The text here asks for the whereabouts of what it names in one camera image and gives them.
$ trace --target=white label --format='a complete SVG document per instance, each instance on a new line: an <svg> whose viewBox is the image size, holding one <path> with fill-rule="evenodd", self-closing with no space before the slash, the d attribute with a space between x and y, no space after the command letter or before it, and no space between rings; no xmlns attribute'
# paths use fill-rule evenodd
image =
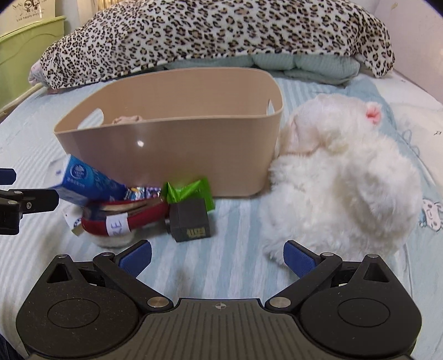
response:
<svg viewBox="0 0 443 360"><path fill-rule="evenodd" d="M107 216L106 230L109 236L129 234L128 213Z"/></svg>
<svg viewBox="0 0 443 360"><path fill-rule="evenodd" d="M60 200L60 210L63 213L70 230L77 236L83 232L82 213L83 209L66 201Z"/></svg>

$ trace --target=blue toothpaste box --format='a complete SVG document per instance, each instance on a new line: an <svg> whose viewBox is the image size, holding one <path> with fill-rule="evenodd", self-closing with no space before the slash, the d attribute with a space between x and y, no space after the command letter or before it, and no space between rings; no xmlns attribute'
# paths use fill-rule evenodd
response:
<svg viewBox="0 0 443 360"><path fill-rule="evenodd" d="M85 206L90 201L123 200L128 188L72 155L49 164L45 187L57 191L60 199Z"/></svg>

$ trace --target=black box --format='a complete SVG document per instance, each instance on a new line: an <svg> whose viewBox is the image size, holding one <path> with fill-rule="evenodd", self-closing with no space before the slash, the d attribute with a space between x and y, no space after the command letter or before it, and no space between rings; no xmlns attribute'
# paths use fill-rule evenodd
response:
<svg viewBox="0 0 443 360"><path fill-rule="evenodd" d="M169 231L176 242L211 237L204 199L186 199L169 207Z"/></svg>

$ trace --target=leopard print blanket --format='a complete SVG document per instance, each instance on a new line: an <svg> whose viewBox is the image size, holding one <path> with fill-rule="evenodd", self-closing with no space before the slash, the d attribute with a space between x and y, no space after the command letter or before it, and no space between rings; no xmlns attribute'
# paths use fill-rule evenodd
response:
<svg viewBox="0 0 443 360"><path fill-rule="evenodd" d="M347 0L138 0L98 12L40 63L61 89L181 59L260 53L355 56L376 77L395 61L384 24Z"/></svg>

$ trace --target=light blue bedsheet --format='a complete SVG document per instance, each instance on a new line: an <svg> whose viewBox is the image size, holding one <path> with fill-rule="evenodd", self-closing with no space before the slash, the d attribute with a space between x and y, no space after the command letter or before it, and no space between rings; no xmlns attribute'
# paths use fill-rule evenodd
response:
<svg viewBox="0 0 443 360"><path fill-rule="evenodd" d="M276 75L284 94L283 119L298 105L319 93L340 92L383 104L381 130L396 139L401 151L421 166L414 152L395 130L391 110L369 80L352 82L347 88L304 83ZM57 95L38 91L0 124L0 166L17 171L15 188L42 186L48 164L63 155L53 135L54 125L79 102L102 88L93 84ZM422 176L424 197L441 201L440 195ZM153 260L139 279L177 301L179 297L258 297L263 301L282 290L296 276L279 268L261 251L260 197L217 200L212 213L213 237L177 244L157 228L142 229L137 239L152 243ZM15 330L16 314L51 259L68 253L74 261L87 261L103 249L69 231L58 211L25 216L20 234L0 237L0 332L24 349ZM424 325L414 351L416 360L443 359L443 270L439 252L443 232L417 227L407 245L394 258L386 259L420 308Z"/></svg>

